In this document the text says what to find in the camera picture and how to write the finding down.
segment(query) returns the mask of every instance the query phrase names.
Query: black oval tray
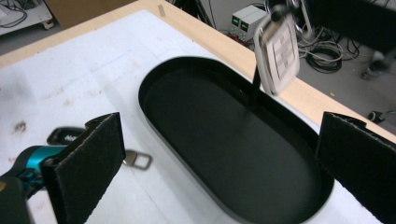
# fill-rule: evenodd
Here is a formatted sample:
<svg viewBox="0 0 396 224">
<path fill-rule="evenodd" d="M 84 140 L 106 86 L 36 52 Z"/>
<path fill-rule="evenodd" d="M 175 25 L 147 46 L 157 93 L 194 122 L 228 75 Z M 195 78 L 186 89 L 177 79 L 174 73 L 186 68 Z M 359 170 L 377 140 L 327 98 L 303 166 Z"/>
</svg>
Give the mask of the black oval tray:
<svg viewBox="0 0 396 224">
<path fill-rule="evenodd" d="M 241 222 L 298 223 L 332 191 L 318 135 L 226 65 L 183 57 L 146 76 L 139 103 L 151 127 L 212 198 Z"/>
</svg>

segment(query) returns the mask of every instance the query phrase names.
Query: metal clip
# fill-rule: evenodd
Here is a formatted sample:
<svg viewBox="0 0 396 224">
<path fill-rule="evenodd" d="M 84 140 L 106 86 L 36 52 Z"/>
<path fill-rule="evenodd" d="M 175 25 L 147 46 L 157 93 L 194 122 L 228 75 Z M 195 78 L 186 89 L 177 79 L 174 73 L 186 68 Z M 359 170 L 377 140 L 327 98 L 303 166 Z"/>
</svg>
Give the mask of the metal clip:
<svg viewBox="0 0 396 224">
<path fill-rule="evenodd" d="M 123 160 L 123 163 L 127 166 L 132 166 L 140 170 L 147 170 L 151 165 L 151 161 L 152 157 L 149 154 L 136 152 L 131 149 L 125 150 L 125 159 Z"/>
</svg>

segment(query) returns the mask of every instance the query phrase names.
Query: floor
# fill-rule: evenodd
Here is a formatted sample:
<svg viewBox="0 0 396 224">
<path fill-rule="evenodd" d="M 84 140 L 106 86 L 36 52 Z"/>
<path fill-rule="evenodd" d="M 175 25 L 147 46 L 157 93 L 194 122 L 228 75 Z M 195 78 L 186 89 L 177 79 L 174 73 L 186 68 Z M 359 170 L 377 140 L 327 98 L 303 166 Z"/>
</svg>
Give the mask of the floor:
<svg viewBox="0 0 396 224">
<path fill-rule="evenodd" d="M 6 35 L 0 35 L 0 55 L 60 31 L 62 31 L 61 26 L 55 22 L 55 26 L 49 30 L 44 30 L 41 25 L 35 25 Z M 372 110 L 385 112 L 396 109 L 395 64 L 390 72 L 382 77 L 372 80 L 361 78 L 367 63 L 371 60 L 371 57 L 367 57 L 367 55 L 371 55 L 371 53 L 369 49 L 363 49 L 361 51 L 362 56 L 353 61 L 343 62 L 342 69 L 334 74 L 318 73 L 309 67 L 305 60 L 301 60 L 299 78 L 364 117 Z M 388 116 L 379 125 L 396 134 L 396 115 Z"/>
</svg>

